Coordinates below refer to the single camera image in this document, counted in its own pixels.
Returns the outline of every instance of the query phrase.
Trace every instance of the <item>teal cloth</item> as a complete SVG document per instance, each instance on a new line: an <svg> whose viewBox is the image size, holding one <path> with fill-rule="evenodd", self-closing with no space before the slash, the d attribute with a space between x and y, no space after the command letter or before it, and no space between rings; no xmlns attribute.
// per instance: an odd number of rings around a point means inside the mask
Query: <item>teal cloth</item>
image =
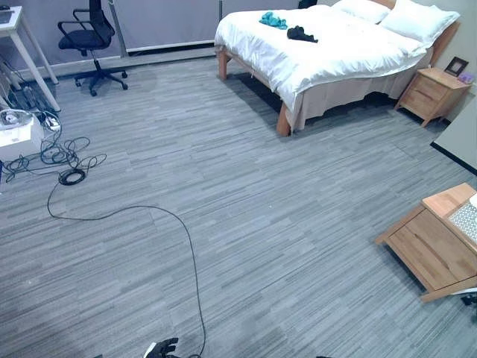
<svg viewBox="0 0 477 358"><path fill-rule="evenodd" d="M288 27L286 25L286 20L282 20L278 16L275 17L274 13L271 11L268 11L264 16L262 16L260 22L264 25L272 26L273 28L279 28L280 30L286 30Z"/></svg>

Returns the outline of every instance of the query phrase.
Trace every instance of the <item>picture frame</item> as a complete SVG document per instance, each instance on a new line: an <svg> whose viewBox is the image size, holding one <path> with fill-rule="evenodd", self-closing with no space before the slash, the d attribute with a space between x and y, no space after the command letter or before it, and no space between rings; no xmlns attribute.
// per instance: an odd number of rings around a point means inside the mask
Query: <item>picture frame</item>
<svg viewBox="0 0 477 358"><path fill-rule="evenodd" d="M466 60L462 60L459 57L454 57L444 71L452 76L458 77L468 64L469 62Z"/></svg>

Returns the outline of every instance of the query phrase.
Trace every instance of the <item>white pillow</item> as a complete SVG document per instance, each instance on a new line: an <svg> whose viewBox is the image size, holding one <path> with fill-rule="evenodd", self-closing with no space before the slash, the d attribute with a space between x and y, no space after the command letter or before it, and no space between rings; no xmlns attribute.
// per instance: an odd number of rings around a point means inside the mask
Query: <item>white pillow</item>
<svg viewBox="0 0 477 358"><path fill-rule="evenodd" d="M344 11L349 15L377 24L383 20L391 10L384 5L371 0L340 0L332 8Z"/></svg>
<svg viewBox="0 0 477 358"><path fill-rule="evenodd" d="M397 0L394 9L380 26L431 47L459 16L455 11L442 11L435 5L424 6L411 0Z"/></svg>

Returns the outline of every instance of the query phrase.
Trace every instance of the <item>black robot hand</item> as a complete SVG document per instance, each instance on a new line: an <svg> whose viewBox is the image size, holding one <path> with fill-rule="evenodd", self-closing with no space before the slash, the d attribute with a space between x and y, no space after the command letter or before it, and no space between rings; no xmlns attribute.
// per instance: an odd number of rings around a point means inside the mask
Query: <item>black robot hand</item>
<svg viewBox="0 0 477 358"><path fill-rule="evenodd" d="M154 346L153 350L149 352L146 358L179 358L168 354L176 350L175 344L179 341L178 338L166 339L165 341L158 342Z"/></svg>

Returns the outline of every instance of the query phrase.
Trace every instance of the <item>chair armrest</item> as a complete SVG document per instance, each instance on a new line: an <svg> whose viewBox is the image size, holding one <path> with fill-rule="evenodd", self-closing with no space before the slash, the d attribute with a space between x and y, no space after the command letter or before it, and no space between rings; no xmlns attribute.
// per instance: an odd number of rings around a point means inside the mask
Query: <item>chair armrest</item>
<svg viewBox="0 0 477 358"><path fill-rule="evenodd" d="M83 27L85 30L86 28L84 27L83 24L90 24L93 31L96 33L96 36L101 40L101 46L103 45L106 45L106 42L103 40L103 38L101 37L101 35L96 31L95 27L92 25L92 22L91 21L60 21L58 22L58 28L60 29L61 32L63 32L63 35L65 35L65 37L69 40L69 42L71 42L73 45L75 45L75 42L72 40L72 38L68 35L68 33L65 31L65 29L63 28L63 25L64 24L77 24L77 25L81 25L81 27Z"/></svg>
<svg viewBox="0 0 477 358"><path fill-rule="evenodd" d="M76 16L76 13L88 13L89 9L74 9L73 10L73 17L76 19L76 21L81 21L79 18Z"/></svg>

